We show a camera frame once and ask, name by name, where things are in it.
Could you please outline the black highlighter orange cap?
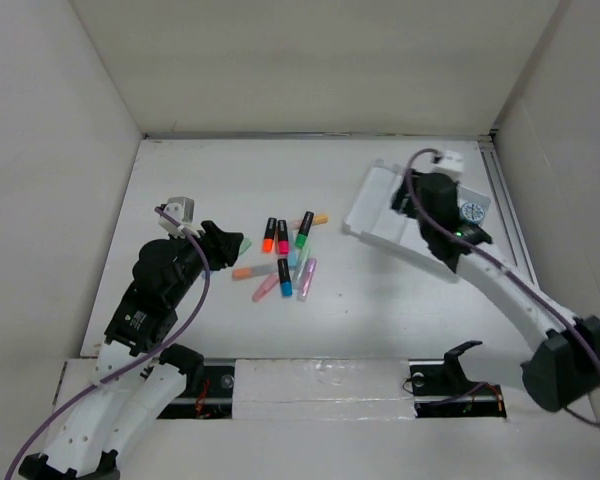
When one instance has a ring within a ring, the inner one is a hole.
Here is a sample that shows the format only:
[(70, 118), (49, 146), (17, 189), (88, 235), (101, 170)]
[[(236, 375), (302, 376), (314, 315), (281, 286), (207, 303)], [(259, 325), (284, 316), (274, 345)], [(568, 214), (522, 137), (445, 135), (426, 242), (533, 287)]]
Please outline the black highlighter orange cap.
[(276, 236), (276, 228), (277, 228), (277, 219), (274, 217), (269, 217), (267, 219), (265, 232), (262, 240), (262, 248), (261, 251), (263, 253), (271, 253), (273, 251), (275, 236)]

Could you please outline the blue paint jar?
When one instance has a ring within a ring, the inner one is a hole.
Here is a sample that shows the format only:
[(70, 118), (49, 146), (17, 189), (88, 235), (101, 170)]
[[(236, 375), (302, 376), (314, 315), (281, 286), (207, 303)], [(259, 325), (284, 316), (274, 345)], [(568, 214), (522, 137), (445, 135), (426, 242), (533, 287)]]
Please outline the blue paint jar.
[(460, 216), (464, 221), (481, 225), (487, 214), (487, 208), (476, 202), (465, 202), (460, 206)]

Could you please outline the black highlighter pink cap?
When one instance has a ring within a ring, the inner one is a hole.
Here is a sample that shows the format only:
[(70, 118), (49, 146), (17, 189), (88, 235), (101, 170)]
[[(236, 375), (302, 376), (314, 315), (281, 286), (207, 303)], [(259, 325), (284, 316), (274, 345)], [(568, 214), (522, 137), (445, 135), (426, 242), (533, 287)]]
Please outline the black highlighter pink cap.
[(284, 219), (277, 221), (276, 227), (276, 246), (277, 253), (280, 255), (287, 255), (289, 253), (289, 237), (288, 237), (288, 226)]

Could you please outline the black highlighter blue cap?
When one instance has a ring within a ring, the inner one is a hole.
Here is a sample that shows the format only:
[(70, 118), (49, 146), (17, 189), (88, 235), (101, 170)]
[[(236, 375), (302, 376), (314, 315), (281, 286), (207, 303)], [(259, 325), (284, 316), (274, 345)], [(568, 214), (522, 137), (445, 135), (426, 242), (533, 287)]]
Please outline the black highlighter blue cap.
[(289, 264), (286, 258), (277, 260), (278, 277), (281, 289), (281, 295), (285, 298), (293, 295), (293, 286), (290, 276)]

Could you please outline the black highlighter green cap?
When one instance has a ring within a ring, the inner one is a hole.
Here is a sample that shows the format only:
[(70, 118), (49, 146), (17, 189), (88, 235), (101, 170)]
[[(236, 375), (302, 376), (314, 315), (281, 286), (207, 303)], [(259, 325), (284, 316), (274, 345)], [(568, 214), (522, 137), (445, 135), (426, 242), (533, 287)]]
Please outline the black highlighter green cap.
[(313, 220), (314, 213), (312, 211), (306, 211), (300, 223), (300, 227), (295, 239), (295, 246), (297, 248), (303, 248), (305, 246), (311, 226), (313, 224)]

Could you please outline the pastel green long marker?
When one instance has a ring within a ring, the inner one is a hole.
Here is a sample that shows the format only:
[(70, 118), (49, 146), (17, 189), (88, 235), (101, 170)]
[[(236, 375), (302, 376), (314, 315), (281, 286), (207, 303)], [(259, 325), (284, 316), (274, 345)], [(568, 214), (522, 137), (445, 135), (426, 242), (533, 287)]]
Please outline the pastel green long marker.
[(309, 244), (305, 244), (301, 248), (300, 254), (298, 257), (298, 261), (297, 261), (297, 265), (296, 265), (296, 270), (295, 270), (295, 281), (298, 281), (301, 278), (301, 276), (304, 272), (306, 263), (308, 261), (308, 258), (310, 256), (310, 251), (311, 251), (311, 247)]

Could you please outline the clear marker yellow cap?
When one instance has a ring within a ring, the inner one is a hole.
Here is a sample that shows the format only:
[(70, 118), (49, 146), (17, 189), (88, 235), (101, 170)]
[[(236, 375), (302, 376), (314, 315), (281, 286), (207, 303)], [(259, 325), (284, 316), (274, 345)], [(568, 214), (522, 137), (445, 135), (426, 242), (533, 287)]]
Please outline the clear marker yellow cap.
[[(329, 221), (329, 216), (326, 214), (318, 214), (313, 216), (312, 225), (324, 225)], [(303, 219), (294, 220), (288, 223), (289, 228), (292, 230), (299, 230), (302, 226)]]

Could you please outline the pastel purple marker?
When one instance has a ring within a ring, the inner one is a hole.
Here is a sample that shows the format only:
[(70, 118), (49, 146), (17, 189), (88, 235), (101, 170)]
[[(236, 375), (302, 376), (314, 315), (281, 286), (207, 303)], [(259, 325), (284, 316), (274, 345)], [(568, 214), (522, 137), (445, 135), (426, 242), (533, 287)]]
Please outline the pastel purple marker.
[(307, 299), (316, 271), (316, 266), (317, 260), (313, 257), (310, 257), (307, 261), (304, 273), (301, 277), (301, 284), (297, 294), (298, 301), (304, 302)]

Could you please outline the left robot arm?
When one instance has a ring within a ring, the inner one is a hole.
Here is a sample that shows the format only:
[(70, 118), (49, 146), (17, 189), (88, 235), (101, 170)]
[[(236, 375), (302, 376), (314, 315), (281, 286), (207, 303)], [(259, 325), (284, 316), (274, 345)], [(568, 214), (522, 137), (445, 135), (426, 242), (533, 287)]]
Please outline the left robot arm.
[(176, 309), (198, 277), (235, 264), (244, 241), (205, 221), (145, 244), (109, 325), (89, 385), (55, 411), (66, 420), (39, 453), (17, 459), (25, 479), (117, 479), (131, 451), (179, 395), (202, 387), (204, 357), (179, 345)]

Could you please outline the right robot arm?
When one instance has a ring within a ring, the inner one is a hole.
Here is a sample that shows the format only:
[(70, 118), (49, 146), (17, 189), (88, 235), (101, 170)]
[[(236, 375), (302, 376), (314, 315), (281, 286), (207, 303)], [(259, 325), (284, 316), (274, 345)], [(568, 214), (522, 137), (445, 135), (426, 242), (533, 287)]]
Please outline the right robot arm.
[(514, 383), (542, 409), (557, 412), (600, 388), (600, 319), (580, 317), (521, 278), (491, 236), (463, 220), (458, 184), (440, 173), (407, 169), (392, 210), (417, 221), (430, 253), (491, 301), (526, 340), (532, 355)]

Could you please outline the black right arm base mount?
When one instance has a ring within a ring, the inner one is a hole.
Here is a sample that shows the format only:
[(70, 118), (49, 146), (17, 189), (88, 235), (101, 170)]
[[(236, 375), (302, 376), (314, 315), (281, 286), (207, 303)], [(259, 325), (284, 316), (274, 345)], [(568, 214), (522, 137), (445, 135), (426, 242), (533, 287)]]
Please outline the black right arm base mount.
[(462, 419), (507, 417), (499, 385), (471, 381), (460, 357), (481, 345), (471, 340), (448, 350), (441, 359), (412, 359), (402, 388), (410, 393), (418, 419)]

